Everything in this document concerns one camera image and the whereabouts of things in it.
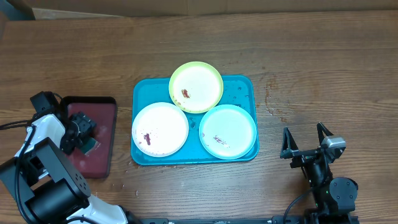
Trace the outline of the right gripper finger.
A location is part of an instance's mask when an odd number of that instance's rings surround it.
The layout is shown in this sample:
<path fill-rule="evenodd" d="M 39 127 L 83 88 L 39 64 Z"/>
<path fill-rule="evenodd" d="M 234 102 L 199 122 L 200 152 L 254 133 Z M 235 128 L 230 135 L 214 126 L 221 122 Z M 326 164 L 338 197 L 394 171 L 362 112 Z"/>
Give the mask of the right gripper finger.
<path fill-rule="evenodd" d="M 291 159 L 295 157 L 299 153 L 299 148 L 294 141 L 294 138 L 288 129 L 288 127 L 284 128 L 283 138 L 282 138 L 282 148 L 280 151 L 281 159 Z"/>
<path fill-rule="evenodd" d="M 320 143 L 320 146 L 323 143 L 323 140 L 326 136 L 332 136 L 333 133 L 330 132 L 322 122 L 317 123 L 317 133 L 318 133 L 318 140 Z"/>

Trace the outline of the green scrub sponge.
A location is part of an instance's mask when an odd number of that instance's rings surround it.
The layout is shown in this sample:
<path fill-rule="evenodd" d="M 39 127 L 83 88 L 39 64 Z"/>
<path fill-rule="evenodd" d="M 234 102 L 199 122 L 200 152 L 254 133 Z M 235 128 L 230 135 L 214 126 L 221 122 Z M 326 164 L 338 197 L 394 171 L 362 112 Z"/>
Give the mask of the green scrub sponge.
<path fill-rule="evenodd" d="M 80 151 L 88 156 L 91 152 L 95 151 L 101 145 L 95 138 L 88 138 L 80 147 Z"/>

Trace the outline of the white plate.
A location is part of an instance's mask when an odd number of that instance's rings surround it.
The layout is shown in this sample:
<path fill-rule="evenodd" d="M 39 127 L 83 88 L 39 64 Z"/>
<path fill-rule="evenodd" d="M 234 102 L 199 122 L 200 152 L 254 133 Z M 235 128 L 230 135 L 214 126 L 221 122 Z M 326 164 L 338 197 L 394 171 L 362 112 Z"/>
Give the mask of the white plate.
<path fill-rule="evenodd" d="M 188 138 L 188 120 L 171 103 L 158 102 L 142 109 L 132 122 L 132 140 L 138 150 L 152 157 L 176 153 Z"/>

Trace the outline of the yellow-green plate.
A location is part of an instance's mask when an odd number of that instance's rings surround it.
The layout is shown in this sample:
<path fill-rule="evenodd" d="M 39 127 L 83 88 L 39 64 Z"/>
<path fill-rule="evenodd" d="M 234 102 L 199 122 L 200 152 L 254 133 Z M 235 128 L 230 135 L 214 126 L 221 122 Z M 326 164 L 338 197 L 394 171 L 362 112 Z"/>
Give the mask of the yellow-green plate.
<path fill-rule="evenodd" d="M 170 77 L 172 102 L 187 113 L 205 113 L 215 107 L 223 95 L 223 79 L 215 67 L 205 62 L 187 62 Z"/>

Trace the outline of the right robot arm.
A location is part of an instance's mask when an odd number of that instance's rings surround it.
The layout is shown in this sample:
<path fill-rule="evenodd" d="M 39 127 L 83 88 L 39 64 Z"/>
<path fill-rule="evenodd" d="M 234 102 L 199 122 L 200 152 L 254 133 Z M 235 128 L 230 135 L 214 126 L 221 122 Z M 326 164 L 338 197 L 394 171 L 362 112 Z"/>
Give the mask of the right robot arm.
<path fill-rule="evenodd" d="M 334 178 L 330 169 L 330 164 L 344 153 L 346 141 L 330 132 L 323 123 L 317 124 L 317 133 L 317 148 L 301 151 L 290 130 L 284 128 L 280 158 L 290 159 L 291 168 L 302 170 L 310 189 L 288 206 L 283 221 L 297 201 L 312 194 L 316 207 L 305 211 L 304 223 L 358 223 L 358 219 L 349 214 L 355 211 L 358 184 L 350 178 Z"/>

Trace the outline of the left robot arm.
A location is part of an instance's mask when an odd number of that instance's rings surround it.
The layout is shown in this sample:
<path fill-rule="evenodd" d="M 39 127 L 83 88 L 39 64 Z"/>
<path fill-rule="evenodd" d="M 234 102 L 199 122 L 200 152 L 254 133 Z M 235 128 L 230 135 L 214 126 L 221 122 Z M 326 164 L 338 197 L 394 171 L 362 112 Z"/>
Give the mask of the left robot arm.
<path fill-rule="evenodd" d="M 1 125 L 2 130 L 19 127 L 27 136 L 1 165 L 1 182 L 27 223 L 140 223 L 130 211 L 91 193 L 59 148 L 66 129 L 54 114 Z"/>

